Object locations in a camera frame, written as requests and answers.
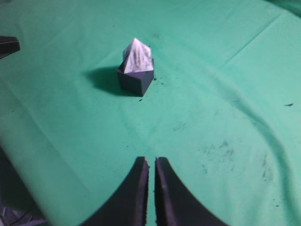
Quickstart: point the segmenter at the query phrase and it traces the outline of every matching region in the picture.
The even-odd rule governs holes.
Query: dark object
[[[120,87],[143,97],[154,79],[154,59],[151,49],[138,39],[123,52],[123,62],[117,70]]]
[[[155,205],[158,226],[226,226],[188,191],[167,158],[157,158]],[[149,166],[138,157],[117,191],[82,226],[145,226]]]
[[[144,157],[136,158],[129,174],[110,199],[83,226],[144,226],[149,168]]]
[[[20,220],[22,220],[22,219],[26,216],[26,214],[28,214],[28,213],[30,212],[30,210],[31,210],[35,205],[36,205],[36,203],[33,203],[33,204],[29,207],[29,209],[28,209],[21,217],[19,217],[17,220],[15,220],[14,222],[10,223],[9,225],[10,225],[10,226],[15,225],[15,224],[18,223]]]
[[[16,37],[0,36],[0,59],[20,50]]]
[[[157,158],[155,164],[158,226],[226,226],[189,192],[167,158]]]

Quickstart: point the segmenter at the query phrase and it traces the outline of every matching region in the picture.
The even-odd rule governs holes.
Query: green tablecloth
[[[84,221],[141,155],[150,191],[165,156],[226,223],[301,225],[298,17],[257,0],[12,0],[0,33],[21,45],[0,61],[0,145],[53,225]],[[134,37],[155,59],[142,101],[115,74]]]

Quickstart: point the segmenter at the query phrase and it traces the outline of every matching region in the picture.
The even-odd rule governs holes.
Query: table surface
[[[164,156],[229,225],[301,225],[298,17],[258,0],[2,0],[0,33],[21,46],[0,61],[0,145],[51,224],[88,218],[137,156],[152,191]],[[155,59],[143,98],[116,76],[134,37]]]

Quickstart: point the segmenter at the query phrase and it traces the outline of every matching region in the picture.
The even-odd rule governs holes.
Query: dark gray cube
[[[154,79],[154,71],[123,73],[124,64],[122,63],[117,70],[120,87],[130,93],[143,97],[146,90]]]

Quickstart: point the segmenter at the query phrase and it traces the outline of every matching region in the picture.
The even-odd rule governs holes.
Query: dark stain
[[[263,178],[264,181],[268,180],[266,171],[263,172],[262,178]]]
[[[203,172],[207,173],[207,169],[206,169],[205,165],[202,165],[202,167],[203,167]]]
[[[177,131],[185,128],[186,123],[179,123],[176,127],[173,128],[173,131]]]
[[[223,142],[223,144],[220,146],[220,148],[222,148],[224,146],[228,146],[228,142],[226,140]]]
[[[102,67],[91,70],[85,74],[96,89],[116,96],[136,97],[137,95],[122,90],[117,78],[118,66]]]
[[[156,39],[160,39],[160,35],[157,34],[157,33],[154,33],[152,36],[153,36],[154,38],[156,38]]]
[[[228,150],[226,151],[226,156],[228,156],[229,158],[232,157],[233,154],[234,154],[234,149],[228,149]]]
[[[262,166],[266,166],[267,164],[267,154],[264,155],[264,160]]]
[[[203,148],[203,150],[204,150],[204,153],[206,154],[206,153],[207,153],[207,150],[208,150],[208,148],[207,148],[207,147],[204,147],[204,148]]]

